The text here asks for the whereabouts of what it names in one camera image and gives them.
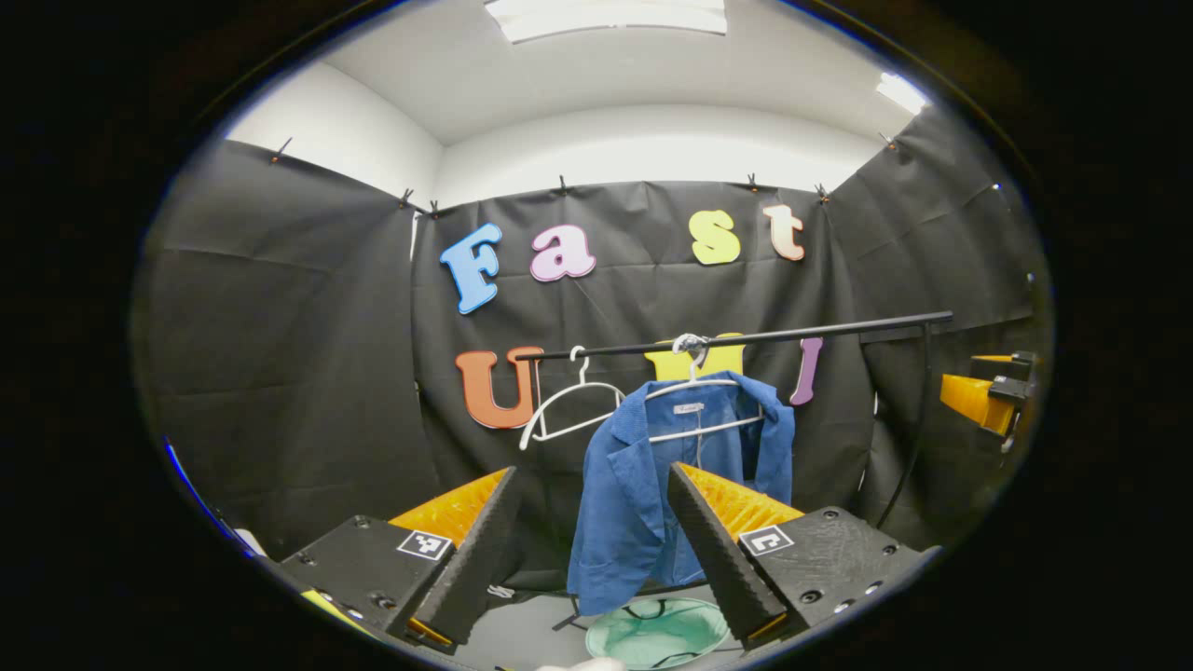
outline white hanger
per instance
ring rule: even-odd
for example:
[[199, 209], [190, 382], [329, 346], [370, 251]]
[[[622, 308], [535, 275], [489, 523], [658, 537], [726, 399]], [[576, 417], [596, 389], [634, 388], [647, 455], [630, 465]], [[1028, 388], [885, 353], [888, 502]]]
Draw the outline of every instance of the white hanger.
[[[679, 351], [680, 351], [680, 349], [690, 349], [692, 346], [692, 339], [696, 339], [699, 343], [707, 343], [709, 341], [707, 338], [701, 338], [699, 336], [692, 336], [691, 333], [685, 333], [685, 334], [680, 336], [679, 338], [675, 338], [675, 341], [672, 344], [672, 353], [676, 353], [678, 355]], [[665, 387], [665, 388], [662, 388], [662, 389], [660, 389], [657, 392], [651, 392], [651, 393], [647, 394], [647, 399], [648, 400], [649, 399], [654, 399], [654, 398], [657, 398], [657, 396], [662, 396], [663, 394], [670, 394], [672, 392], [678, 392], [680, 389], [687, 389], [690, 387], [704, 387], [704, 386], [711, 386], [711, 384], [734, 384], [734, 386], [740, 387], [741, 384], [737, 384], [736, 380], [697, 380], [696, 378], [696, 367], [704, 363], [704, 359], [707, 356], [707, 353], [709, 353], [707, 347], [704, 347], [704, 349], [700, 350], [699, 356], [692, 357], [692, 365], [690, 365], [688, 369], [687, 369], [687, 382], [680, 382], [679, 384], [672, 384], [670, 387]], [[727, 424], [718, 424], [716, 426], [705, 426], [703, 429], [693, 429], [691, 431], [680, 431], [679, 433], [668, 433], [666, 436], [654, 436], [654, 437], [650, 438], [650, 442], [651, 443], [659, 443], [659, 442], [662, 442], [662, 441], [673, 441], [675, 438], [687, 438], [688, 436], [700, 436], [703, 433], [711, 433], [713, 431], [721, 431], [722, 429], [731, 429], [734, 426], [742, 426], [742, 425], [746, 425], [746, 424], [753, 424], [755, 421], [762, 421], [762, 419], [765, 419], [765, 417], [762, 415], [762, 404], [758, 404], [758, 417], [752, 417], [749, 419], [738, 419], [737, 421], [729, 421]]]
[[[580, 346], [580, 345], [576, 345], [575, 347], [571, 347], [571, 361], [576, 361], [576, 352], [579, 352], [581, 350], [583, 350], [583, 347]], [[585, 357], [585, 364], [580, 367], [580, 384], [573, 384], [571, 387], [568, 387], [567, 389], [563, 389], [563, 390], [556, 393], [550, 399], [546, 399], [545, 401], [543, 401], [538, 406], [538, 410], [534, 411], [534, 414], [531, 415], [530, 421], [526, 423], [526, 427], [523, 429], [521, 439], [518, 441], [518, 449], [519, 450], [525, 450], [526, 449], [526, 444], [530, 442], [531, 438], [534, 438], [536, 441], [539, 441], [539, 442], [550, 441], [551, 438], [558, 438], [560, 436], [563, 436], [564, 433], [570, 433], [571, 431], [575, 431], [576, 429], [583, 429], [585, 426], [588, 426], [589, 424], [595, 424], [595, 423], [601, 421], [604, 419], [608, 419], [610, 417], [613, 415], [613, 413], [610, 412], [610, 413], [605, 413], [605, 414], [602, 414], [600, 417], [594, 417], [594, 418], [588, 419], [586, 421], [581, 421], [580, 424], [576, 424], [575, 426], [569, 426], [567, 429], [561, 429], [561, 430], [558, 430], [558, 431], [556, 431], [554, 433], [548, 433], [546, 432], [546, 418], [543, 415], [543, 411], [546, 410], [546, 406], [551, 405], [552, 402], [555, 402], [556, 399], [558, 399], [560, 396], [563, 396], [564, 394], [570, 394], [571, 392], [575, 392], [576, 389], [583, 389], [583, 388], [589, 388], [589, 387], [605, 387], [605, 388], [608, 388], [608, 389], [613, 390], [613, 407], [614, 408], [618, 407], [618, 406], [620, 406], [622, 401], [625, 400], [625, 394], [623, 394], [620, 389], [618, 389], [617, 387], [614, 387], [612, 384], [606, 384], [604, 382], [586, 382], [585, 381], [585, 370], [588, 370], [588, 357]], [[538, 435], [533, 433], [534, 420], [538, 420], [538, 424], [542, 427], [542, 431]]]

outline white ceiling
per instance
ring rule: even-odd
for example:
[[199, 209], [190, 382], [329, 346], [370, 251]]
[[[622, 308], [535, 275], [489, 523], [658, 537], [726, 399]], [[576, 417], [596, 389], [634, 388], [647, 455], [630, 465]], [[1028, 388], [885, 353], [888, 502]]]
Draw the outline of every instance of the white ceiling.
[[666, 29], [571, 32], [512, 45], [483, 0], [413, 0], [324, 61], [444, 146], [594, 107], [694, 104], [820, 122], [878, 141], [911, 113], [874, 91], [882, 67], [778, 0], [727, 0], [727, 36]]

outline black metal rod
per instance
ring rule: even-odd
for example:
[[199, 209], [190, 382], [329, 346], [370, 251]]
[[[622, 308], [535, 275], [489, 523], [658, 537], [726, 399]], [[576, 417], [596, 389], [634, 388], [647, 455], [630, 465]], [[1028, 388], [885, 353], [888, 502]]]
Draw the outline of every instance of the black metal rod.
[[898, 500], [898, 495], [903, 492], [903, 485], [907, 484], [908, 476], [911, 474], [911, 468], [915, 467], [915, 460], [920, 456], [920, 443], [921, 435], [923, 432], [923, 415], [928, 412], [928, 392], [932, 389], [932, 330], [928, 325], [923, 325], [923, 382], [920, 383], [920, 411], [916, 413], [915, 427], [911, 431], [911, 456], [907, 461], [907, 467], [903, 468], [903, 474], [898, 478], [898, 485], [895, 485], [895, 493], [891, 494], [891, 500], [886, 503], [886, 510], [883, 511], [883, 516], [878, 518], [878, 523], [874, 524], [874, 529], [882, 529], [883, 522], [886, 522], [886, 516], [891, 513], [895, 509], [895, 501]]
[[[812, 326], [810, 328], [795, 328], [791, 331], [769, 331], [766, 333], [753, 333], [750, 336], [733, 336], [729, 338], [711, 338], [705, 346], [719, 347], [723, 345], [748, 345], [750, 343], [773, 343], [780, 340], [796, 340], [799, 338], [816, 338], [823, 336], [849, 336], [853, 333], [869, 333], [871, 331], [888, 331], [891, 328], [907, 328], [910, 326], [922, 326], [926, 331], [929, 324], [952, 321], [953, 313], [934, 312], [926, 314], [914, 314], [909, 316], [895, 316], [890, 319], [876, 319], [873, 321], [854, 321], [848, 324], [833, 324], [829, 326]], [[582, 350], [577, 356], [593, 357], [605, 355], [641, 355], [645, 352], [667, 352], [672, 344], [650, 343], [648, 345], [624, 345], [619, 347], [595, 347]], [[565, 359], [571, 352], [544, 352], [539, 355], [519, 355], [515, 361], [542, 361], [542, 359]]]

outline blue jacket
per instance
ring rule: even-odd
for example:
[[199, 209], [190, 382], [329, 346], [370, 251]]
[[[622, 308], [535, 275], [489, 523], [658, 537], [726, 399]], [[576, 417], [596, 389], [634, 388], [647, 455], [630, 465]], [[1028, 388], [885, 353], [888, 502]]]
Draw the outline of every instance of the blue jacket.
[[[692, 387], [647, 401], [647, 394], [678, 383], [648, 382], [622, 401], [588, 443], [580, 519], [568, 566], [568, 591], [579, 597], [581, 615], [625, 605], [648, 577], [667, 586], [704, 579], [667, 504], [670, 464], [682, 461], [698, 466], [697, 437], [651, 444], [650, 436], [747, 419], [758, 414], [761, 404], [762, 421], [699, 436], [699, 466], [791, 504], [795, 411], [779, 401], [769, 384], [733, 371], [700, 377], [713, 378], [733, 378], [740, 387]], [[697, 404], [703, 404], [703, 410], [691, 412]]]

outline ceiling light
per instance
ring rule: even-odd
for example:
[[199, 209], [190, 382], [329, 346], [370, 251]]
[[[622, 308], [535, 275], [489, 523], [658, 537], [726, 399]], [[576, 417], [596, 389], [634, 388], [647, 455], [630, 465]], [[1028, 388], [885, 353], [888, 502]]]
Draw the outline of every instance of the ceiling light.
[[914, 86], [894, 74], [883, 73], [883, 79], [878, 82], [878, 92], [895, 100], [913, 115], [920, 113], [920, 110], [927, 104], [927, 100]]
[[490, 0], [509, 42], [599, 27], [674, 27], [725, 35], [724, 0]]

